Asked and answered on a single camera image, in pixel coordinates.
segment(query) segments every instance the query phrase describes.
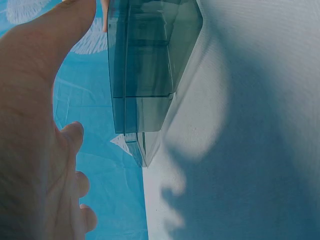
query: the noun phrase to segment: clear plastic box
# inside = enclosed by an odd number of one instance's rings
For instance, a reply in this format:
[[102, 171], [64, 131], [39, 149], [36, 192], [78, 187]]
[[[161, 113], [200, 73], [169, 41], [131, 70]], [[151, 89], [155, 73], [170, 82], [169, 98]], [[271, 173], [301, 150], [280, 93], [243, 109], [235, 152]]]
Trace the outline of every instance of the clear plastic box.
[[196, 0], [112, 0], [108, 57], [115, 132], [148, 166], [202, 28]]

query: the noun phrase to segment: finger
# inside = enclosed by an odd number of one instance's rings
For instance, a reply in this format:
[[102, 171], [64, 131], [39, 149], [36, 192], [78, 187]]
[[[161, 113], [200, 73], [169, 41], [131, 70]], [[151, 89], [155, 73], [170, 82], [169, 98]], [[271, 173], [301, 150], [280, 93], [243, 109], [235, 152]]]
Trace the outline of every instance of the finger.
[[98, 223], [98, 219], [95, 212], [85, 204], [81, 204], [80, 209], [81, 209], [86, 232], [90, 232], [94, 230]]
[[85, 195], [87, 195], [87, 193], [89, 192], [89, 188], [90, 188], [89, 179], [81, 171], [76, 171], [75, 177], [76, 177], [76, 181], [77, 181], [77, 185], [78, 185], [79, 198], [82, 198]]
[[69, 140], [76, 153], [79, 152], [83, 143], [84, 132], [84, 127], [80, 122], [77, 121], [65, 126], [61, 130], [62, 135]]
[[108, 8], [110, 4], [110, 0], [101, 0], [102, 11], [103, 11], [103, 32], [107, 32], [108, 30]]
[[66, 0], [49, 12], [11, 29], [2, 39], [3, 59], [21, 72], [36, 72], [52, 85], [71, 48], [90, 28], [96, 0]]

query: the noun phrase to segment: white wall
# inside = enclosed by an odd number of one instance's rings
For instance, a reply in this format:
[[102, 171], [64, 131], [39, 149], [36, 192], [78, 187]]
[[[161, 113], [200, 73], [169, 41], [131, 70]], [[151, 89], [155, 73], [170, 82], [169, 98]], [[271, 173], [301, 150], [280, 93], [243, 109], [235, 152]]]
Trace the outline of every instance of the white wall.
[[320, 239], [320, 1], [199, 6], [143, 171], [149, 239]]

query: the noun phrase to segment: blue fabric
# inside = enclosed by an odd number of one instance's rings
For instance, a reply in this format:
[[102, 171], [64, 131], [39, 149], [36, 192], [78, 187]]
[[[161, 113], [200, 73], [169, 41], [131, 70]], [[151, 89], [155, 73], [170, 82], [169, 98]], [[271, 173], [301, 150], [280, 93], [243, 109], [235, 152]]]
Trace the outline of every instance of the blue fabric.
[[[0, 0], [0, 32], [5, 33], [50, 10], [59, 0]], [[142, 169], [118, 145], [111, 104], [107, 34], [102, 33], [102, 8], [86, 36], [63, 62], [54, 85], [53, 113], [61, 129], [79, 121], [85, 129], [76, 168], [90, 179], [80, 200], [92, 207], [97, 228], [88, 240], [147, 240]]]

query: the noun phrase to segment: hand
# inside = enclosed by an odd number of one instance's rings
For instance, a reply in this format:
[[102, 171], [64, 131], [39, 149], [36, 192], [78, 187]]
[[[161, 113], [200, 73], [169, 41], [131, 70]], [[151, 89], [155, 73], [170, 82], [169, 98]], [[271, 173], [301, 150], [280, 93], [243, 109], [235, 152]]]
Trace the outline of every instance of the hand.
[[102, 10], [103, 10], [103, 27], [102, 31], [107, 32], [108, 30], [108, 8], [110, 0], [101, 0]]
[[75, 172], [84, 130], [57, 129], [52, 89], [67, 53], [91, 26], [96, 0], [67, 0], [0, 39], [0, 239], [84, 239], [97, 218]]

